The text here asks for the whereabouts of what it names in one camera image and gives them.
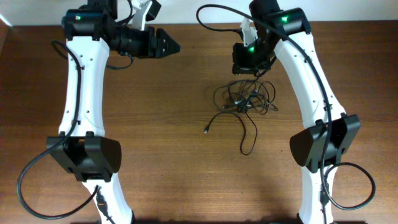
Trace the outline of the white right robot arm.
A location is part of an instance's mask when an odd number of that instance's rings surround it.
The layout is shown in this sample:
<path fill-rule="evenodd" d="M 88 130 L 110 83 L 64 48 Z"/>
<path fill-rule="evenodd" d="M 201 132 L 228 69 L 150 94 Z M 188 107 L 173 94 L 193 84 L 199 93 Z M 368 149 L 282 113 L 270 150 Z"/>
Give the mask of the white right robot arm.
<path fill-rule="evenodd" d="M 296 95 L 303 131 L 290 138 L 290 151 L 302 172 L 299 223 L 334 223 L 333 182 L 342 155 L 359 129 L 331 90 L 317 57 L 310 23 L 301 8 L 282 10 L 277 1 L 251 1 L 250 15 L 233 46 L 233 73 L 259 73 L 277 59 Z"/>

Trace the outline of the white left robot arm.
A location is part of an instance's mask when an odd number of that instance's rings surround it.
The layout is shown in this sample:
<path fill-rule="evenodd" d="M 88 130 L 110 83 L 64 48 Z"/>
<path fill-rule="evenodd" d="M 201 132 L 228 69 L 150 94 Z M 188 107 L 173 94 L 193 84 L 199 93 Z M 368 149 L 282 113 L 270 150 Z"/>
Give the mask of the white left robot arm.
<path fill-rule="evenodd" d="M 134 223 L 119 181 L 121 145 L 105 136 L 104 73 L 111 51 L 130 58 L 164 58 L 180 46 L 163 29 L 147 26 L 161 8 L 134 1 L 132 25 L 118 21 L 116 1 L 88 1 L 62 20 L 68 56 L 67 99 L 51 156 L 94 196 L 102 223 Z"/>

